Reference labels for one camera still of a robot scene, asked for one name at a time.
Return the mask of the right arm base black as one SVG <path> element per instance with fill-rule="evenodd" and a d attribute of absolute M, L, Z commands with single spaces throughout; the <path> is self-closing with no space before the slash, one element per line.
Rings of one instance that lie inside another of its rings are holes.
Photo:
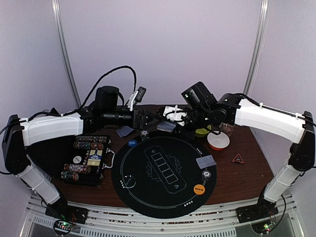
<path fill-rule="evenodd" d="M 271 214 L 278 214 L 278 208 L 275 202 L 265 200 L 264 194 L 261 193 L 256 204 L 239 207 L 236 209 L 236 214 L 241 224 L 267 218 Z"/>

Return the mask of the poker chip stack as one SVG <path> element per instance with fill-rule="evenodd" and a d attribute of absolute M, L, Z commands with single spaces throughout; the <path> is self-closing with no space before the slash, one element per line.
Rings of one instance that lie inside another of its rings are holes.
<path fill-rule="evenodd" d="M 148 137 L 149 137 L 149 132 L 147 130 L 142 130 L 140 132 L 140 138 L 142 140 L 146 140 L 146 139 L 148 139 Z"/>
<path fill-rule="evenodd" d="M 206 181 L 208 181 L 210 178 L 211 178 L 211 172 L 210 171 L 208 171 L 208 170 L 204 170 L 203 172 L 202 172 L 202 180 L 204 181 L 204 182 L 206 182 Z"/>

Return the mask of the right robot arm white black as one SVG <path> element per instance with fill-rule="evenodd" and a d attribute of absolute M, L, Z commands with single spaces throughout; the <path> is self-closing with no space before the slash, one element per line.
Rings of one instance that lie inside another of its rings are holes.
<path fill-rule="evenodd" d="M 253 214 L 265 217 L 272 204 L 304 172 L 315 163 L 316 136 L 313 116 L 292 113 L 258 103 L 242 93 L 226 93 L 216 99 L 201 82 L 197 82 L 182 92 L 188 106 L 175 107 L 166 117 L 178 123 L 179 130 L 185 132 L 199 128 L 218 127 L 221 123 L 247 126 L 269 132 L 289 140 L 292 145 L 289 158 L 283 168 L 269 182 L 253 207 Z"/>

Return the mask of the single grey card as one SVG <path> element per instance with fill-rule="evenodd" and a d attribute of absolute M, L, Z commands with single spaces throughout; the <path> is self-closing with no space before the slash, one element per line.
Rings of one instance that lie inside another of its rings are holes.
<path fill-rule="evenodd" d="M 134 131 L 134 128 L 131 128 L 129 126 L 123 126 L 122 128 L 119 128 L 116 130 L 116 133 L 120 138 L 128 136 L 130 133 Z"/>

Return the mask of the grey playing card deck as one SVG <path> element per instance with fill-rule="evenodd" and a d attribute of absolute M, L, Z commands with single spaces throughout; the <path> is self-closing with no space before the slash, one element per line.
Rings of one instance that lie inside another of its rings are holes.
<path fill-rule="evenodd" d="M 165 132 L 172 132 L 176 127 L 176 123 L 163 121 L 157 125 L 157 130 L 165 131 Z"/>

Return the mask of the blue small blind button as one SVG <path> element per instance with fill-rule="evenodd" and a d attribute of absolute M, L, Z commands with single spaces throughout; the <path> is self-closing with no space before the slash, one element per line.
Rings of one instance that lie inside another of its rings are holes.
<path fill-rule="evenodd" d="M 130 147 L 134 147 L 134 146 L 136 146 L 138 143 L 137 143 L 137 141 L 136 140 L 130 140 L 130 141 L 128 141 L 128 146 L 130 146 Z"/>

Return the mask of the red black triangle button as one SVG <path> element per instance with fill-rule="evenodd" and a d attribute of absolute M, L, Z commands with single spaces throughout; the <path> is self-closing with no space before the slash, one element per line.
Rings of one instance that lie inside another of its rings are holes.
<path fill-rule="evenodd" d="M 234 162 L 234 163 L 239 163 L 239 164 L 244 164 L 244 160 L 243 160 L 243 158 L 241 157 L 240 154 L 237 154 L 237 155 L 233 158 L 232 162 Z"/>

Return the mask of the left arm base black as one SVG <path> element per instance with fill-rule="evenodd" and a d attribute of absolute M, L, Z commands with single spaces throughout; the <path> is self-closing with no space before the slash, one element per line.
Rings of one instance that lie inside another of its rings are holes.
<path fill-rule="evenodd" d="M 55 203 L 47 204 L 45 215 L 67 222 L 85 224 L 88 209 L 71 206 L 64 196 L 60 196 Z"/>

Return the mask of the orange big blind button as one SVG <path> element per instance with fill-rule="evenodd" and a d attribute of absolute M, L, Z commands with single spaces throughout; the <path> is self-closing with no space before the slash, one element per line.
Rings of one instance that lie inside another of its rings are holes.
<path fill-rule="evenodd" d="M 193 188 L 193 191 L 196 195 L 203 195 L 205 193 L 205 190 L 205 186 L 202 184 L 197 184 Z"/>

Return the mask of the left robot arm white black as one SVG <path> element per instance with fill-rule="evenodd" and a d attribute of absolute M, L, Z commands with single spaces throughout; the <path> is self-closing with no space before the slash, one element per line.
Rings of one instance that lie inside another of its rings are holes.
<path fill-rule="evenodd" d="M 136 108 L 136 105 L 142 101 L 146 91 L 146 88 L 139 87 L 127 102 L 119 106 L 118 99 L 123 99 L 119 89 L 103 86 L 97 89 L 90 105 L 72 112 L 44 112 L 43 116 L 25 119 L 11 115 L 2 141 L 7 171 L 39 194 L 60 219 L 67 219 L 71 215 L 67 200 L 40 170 L 53 175 L 59 170 L 54 165 L 59 164 L 63 157 L 62 148 L 68 147 L 77 137 L 89 136 L 107 125 L 145 129 L 154 116 Z"/>

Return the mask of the clear acrylic dealer puck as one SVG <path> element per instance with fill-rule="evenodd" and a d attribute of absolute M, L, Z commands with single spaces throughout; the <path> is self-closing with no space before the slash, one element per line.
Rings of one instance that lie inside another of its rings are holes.
<path fill-rule="evenodd" d="M 123 183 L 123 188 L 132 189 L 136 186 L 136 179 L 132 175 L 124 175 L 122 183 Z"/>

